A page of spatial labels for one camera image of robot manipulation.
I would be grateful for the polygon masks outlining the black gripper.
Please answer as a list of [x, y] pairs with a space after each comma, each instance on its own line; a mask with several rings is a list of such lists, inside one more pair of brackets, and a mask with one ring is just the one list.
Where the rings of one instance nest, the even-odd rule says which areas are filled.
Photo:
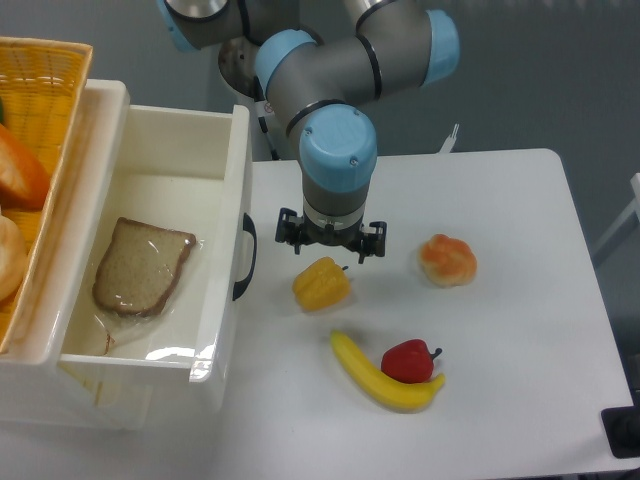
[[278, 214], [275, 241], [292, 246], [296, 255], [300, 254], [301, 246], [312, 244], [357, 250], [358, 263], [363, 264], [368, 257], [385, 256], [386, 235], [385, 221], [365, 226], [362, 216], [355, 215], [311, 218], [304, 213], [302, 218], [296, 211], [282, 207]]

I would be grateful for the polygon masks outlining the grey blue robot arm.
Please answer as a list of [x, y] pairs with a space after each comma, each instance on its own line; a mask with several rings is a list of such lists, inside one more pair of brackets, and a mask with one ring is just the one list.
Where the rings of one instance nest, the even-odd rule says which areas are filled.
[[280, 211], [276, 241], [383, 256], [386, 224], [364, 222], [378, 149], [361, 106], [450, 76], [460, 59], [452, 18], [415, 1], [349, 1], [352, 36], [323, 43], [301, 27], [295, 1], [162, 1], [158, 8], [182, 51], [232, 40], [252, 47], [250, 82], [273, 108], [302, 174], [303, 207]]

